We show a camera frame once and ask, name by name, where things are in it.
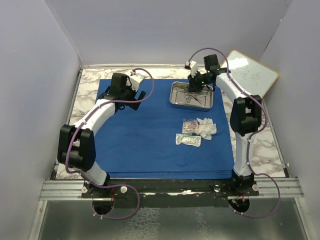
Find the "blue cloth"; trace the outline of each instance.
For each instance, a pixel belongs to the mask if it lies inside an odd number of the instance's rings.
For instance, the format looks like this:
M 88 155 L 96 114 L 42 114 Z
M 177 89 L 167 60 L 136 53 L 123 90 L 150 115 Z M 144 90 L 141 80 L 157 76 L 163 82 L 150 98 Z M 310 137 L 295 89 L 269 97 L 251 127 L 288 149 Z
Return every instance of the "blue cloth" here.
M 214 92 L 209 111 L 176 108 L 169 97 L 173 82 L 156 79 L 153 95 L 137 111 L 126 107 L 109 118 L 95 136 L 96 162 L 115 178 L 224 179 L 230 178 L 234 158 L 221 91 Z M 100 80 L 98 96 L 111 80 Z M 151 91 L 146 79 L 141 90 Z M 211 118 L 217 133 L 201 146 L 176 145 L 183 119 Z

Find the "crumpled white cloth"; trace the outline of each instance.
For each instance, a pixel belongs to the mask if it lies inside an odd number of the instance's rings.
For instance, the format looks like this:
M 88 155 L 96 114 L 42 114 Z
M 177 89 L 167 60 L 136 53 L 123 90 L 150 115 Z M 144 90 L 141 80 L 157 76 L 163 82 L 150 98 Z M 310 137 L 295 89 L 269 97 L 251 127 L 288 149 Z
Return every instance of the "crumpled white cloth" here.
M 211 140 L 212 135 L 217 133 L 216 124 L 214 124 L 211 118 L 203 120 L 197 118 L 196 120 L 198 121 L 198 126 L 194 129 L 194 133 L 206 140 Z

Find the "metal tray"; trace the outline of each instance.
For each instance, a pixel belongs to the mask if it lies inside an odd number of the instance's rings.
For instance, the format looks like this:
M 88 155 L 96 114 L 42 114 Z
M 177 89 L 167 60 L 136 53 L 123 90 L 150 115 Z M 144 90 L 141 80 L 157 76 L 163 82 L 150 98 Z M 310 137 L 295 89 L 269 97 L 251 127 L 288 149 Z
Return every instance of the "metal tray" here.
M 211 86 L 201 92 L 188 93 L 189 83 L 175 81 L 170 92 L 170 103 L 175 108 L 192 109 L 198 111 L 209 111 L 214 105 L 214 92 Z

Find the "white board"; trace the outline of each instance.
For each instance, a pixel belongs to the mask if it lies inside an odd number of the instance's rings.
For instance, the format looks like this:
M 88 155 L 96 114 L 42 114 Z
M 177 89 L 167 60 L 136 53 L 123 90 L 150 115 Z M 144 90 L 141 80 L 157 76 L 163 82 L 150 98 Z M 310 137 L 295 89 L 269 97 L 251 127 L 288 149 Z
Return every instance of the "white board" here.
M 265 96 L 279 74 L 250 57 L 233 50 L 227 57 L 234 80 L 252 95 Z

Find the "marble surface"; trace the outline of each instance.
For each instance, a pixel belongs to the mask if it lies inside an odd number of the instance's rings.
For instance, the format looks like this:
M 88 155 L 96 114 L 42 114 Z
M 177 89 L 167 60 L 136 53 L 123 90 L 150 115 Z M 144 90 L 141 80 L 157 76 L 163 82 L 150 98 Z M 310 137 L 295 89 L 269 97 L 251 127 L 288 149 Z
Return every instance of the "marble surface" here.
M 185 79 L 189 74 L 189 71 L 183 68 L 145 67 L 145 69 L 151 73 L 154 79 Z M 124 73 L 129 75 L 130 68 L 97 68 L 83 70 L 70 117 L 71 125 L 81 119 L 95 105 L 100 79 L 111 79 L 113 73 Z M 229 121 L 232 102 L 224 93 L 222 93 L 222 98 L 225 114 Z M 235 156 L 236 137 L 231 128 L 230 138 L 233 155 Z M 255 137 L 255 141 L 253 143 L 252 166 L 257 173 L 267 173 L 272 177 L 285 177 L 283 170 L 284 163 L 281 162 L 279 157 L 275 139 L 269 124 L 264 131 L 258 133 Z M 81 179 L 81 176 L 77 173 L 67 173 L 65 166 L 63 164 L 59 164 L 56 179 Z

